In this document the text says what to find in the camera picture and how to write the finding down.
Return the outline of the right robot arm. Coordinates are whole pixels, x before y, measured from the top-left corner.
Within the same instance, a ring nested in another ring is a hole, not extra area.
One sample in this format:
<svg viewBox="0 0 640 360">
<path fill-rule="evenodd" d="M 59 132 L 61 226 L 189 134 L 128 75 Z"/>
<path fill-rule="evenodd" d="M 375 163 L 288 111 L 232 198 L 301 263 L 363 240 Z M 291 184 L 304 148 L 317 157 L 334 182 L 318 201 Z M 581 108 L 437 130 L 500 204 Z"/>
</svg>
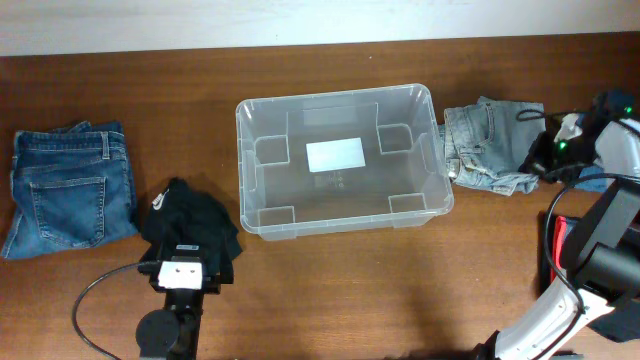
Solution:
<svg viewBox="0 0 640 360">
<path fill-rule="evenodd" d="M 565 238 L 555 237 L 556 216 L 546 212 L 542 241 L 553 277 L 530 310 L 512 327 L 496 331 L 473 349 L 474 359 L 550 359 L 582 328 L 639 298 L 639 115 L 632 95 L 610 90 L 576 122 L 541 133 L 521 170 L 577 185 L 608 179 L 610 185 Z M 582 176 L 599 164 L 602 172 Z"/>
</svg>

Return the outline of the light blue denim jeans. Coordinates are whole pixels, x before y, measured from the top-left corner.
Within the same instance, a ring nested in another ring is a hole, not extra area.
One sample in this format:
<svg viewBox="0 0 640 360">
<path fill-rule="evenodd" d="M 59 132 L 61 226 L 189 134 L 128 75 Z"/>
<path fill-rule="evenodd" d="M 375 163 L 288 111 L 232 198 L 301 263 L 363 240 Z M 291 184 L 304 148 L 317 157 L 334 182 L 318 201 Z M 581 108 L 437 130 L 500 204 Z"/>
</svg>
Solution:
<svg viewBox="0 0 640 360">
<path fill-rule="evenodd" d="M 482 96 L 474 104 L 444 110 L 439 131 L 454 184 L 503 196 L 537 188 L 539 177 L 519 168 L 546 125 L 541 118 L 519 121 L 524 110 L 543 111 L 544 106 Z"/>
</svg>

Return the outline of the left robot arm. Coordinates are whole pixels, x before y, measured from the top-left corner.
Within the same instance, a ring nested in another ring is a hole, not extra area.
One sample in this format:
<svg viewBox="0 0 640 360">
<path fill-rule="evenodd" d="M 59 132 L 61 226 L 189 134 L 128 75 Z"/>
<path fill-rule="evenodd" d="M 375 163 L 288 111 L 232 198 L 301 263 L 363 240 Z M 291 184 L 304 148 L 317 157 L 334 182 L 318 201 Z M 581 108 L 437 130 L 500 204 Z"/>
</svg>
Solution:
<svg viewBox="0 0 640 360">
<path fill-rule="evenodd" d="M 149 285 L 165 296 L 164 305 L 146 314 L 136 328 L 143 360 L 194 359 L 197 356 L 204 298 L 220 293 L 219 277 L 207 273 L 204 249 L 179 244 L 163 260 L 138 267 Z"/>
</svg>

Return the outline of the black shorts red waistband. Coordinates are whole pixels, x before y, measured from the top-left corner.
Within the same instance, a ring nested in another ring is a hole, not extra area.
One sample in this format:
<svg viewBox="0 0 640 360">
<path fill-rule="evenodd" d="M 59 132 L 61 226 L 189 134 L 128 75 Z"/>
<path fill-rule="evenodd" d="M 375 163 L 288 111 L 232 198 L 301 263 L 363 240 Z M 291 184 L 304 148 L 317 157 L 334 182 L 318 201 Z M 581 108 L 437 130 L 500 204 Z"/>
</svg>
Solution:
<svg viewBox="0 0 640 360">
<path fill-rule="evenodd" d="M 544 227 L 546 214 L 539 214 L 540 240 L 547 240 L 552 257 L 557 266 L 560 265 L 560 251 L 564 240 L 577 224 L 579 218 L 552 215 L 550 228 Z M 539 250 L 538 293 L 542 294 L 551 284 L 554 275 L 544 255 L 543 246 Z M 616 343 L 624 343 L 639 339 L 639 301 L 634 300 L 617 307 L 612 313 L 591 322 L 588 327 L 598 335 Z"/>
</svg>

